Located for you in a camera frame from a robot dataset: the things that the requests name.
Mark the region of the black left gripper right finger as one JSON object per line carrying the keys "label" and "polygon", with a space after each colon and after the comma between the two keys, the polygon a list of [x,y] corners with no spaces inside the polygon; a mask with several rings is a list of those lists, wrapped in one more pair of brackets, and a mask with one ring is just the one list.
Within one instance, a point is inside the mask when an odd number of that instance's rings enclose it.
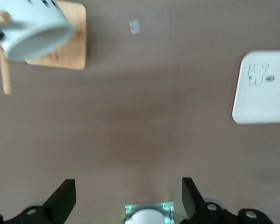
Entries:
{"label": "black left gripper right finger", "polygon": [[215,202],[203,199],[192,178],[182,178],[182,204],[187,218],[182,224],[222,224],[224,210]]}

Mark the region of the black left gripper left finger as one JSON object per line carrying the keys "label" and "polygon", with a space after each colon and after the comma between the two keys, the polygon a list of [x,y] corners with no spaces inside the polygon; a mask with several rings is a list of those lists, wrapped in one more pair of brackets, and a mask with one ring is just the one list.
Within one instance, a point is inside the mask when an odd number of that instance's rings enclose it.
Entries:
{"label": "black left gripper left finger", "polygon": [[43,205],[25,209],[19,216],[20,224],[65,224],[75,204],[75,180],[67,179]]}

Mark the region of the white cup with black handle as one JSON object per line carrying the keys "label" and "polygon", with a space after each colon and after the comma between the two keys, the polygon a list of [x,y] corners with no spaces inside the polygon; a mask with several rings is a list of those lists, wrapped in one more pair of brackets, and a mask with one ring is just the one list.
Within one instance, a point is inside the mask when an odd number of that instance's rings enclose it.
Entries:
{"label": "white cup with black handle", "polygon": [[65,45],[75,29],[56,0],[0,0],[0,12],[12,22],[0,25],[0,45],[10,61],[47,55]]}

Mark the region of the wooden cup rack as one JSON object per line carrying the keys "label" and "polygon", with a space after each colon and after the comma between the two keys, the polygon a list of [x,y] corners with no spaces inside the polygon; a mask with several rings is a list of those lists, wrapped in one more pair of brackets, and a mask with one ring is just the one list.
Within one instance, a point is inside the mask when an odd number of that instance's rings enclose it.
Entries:
{"label": "wooden cup rack", "polygon": [[[86,42],[87,42],[87,12],[83,4],[68,1],[56,0],[64,13],[66,19],[74,26],[73,37],[63,46],[55,51],[29,60],[30,65],[55,67],[62,69],[83,70],[86,67]],[[11,23],[9,13],[0,12],[0,25]],[[0,40],[4,34],[0,31]],[[10,60],[6,57],[4,49],[0,45],[0,69],[5,94],[12,94],[12,80],[10,75]]]}

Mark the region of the beige tray with bear print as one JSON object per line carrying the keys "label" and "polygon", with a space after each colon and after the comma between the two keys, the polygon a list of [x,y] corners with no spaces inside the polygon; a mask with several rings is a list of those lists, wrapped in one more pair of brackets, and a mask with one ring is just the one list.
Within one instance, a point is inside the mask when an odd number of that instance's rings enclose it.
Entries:
{"label": "beige tray with bear print", "polygon": [[232,118],[238,124],[280,123],[280,50],[252,51],[243,57]]}

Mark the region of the clear tape patch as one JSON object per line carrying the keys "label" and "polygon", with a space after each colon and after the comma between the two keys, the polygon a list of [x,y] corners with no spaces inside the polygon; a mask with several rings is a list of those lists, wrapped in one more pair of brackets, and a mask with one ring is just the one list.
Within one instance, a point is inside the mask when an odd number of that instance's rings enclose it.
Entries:
{"label": "clear tape patch", "polygon": [[140,33],[140,22],[138,19],[129,20],[129,26],[132,35]]}

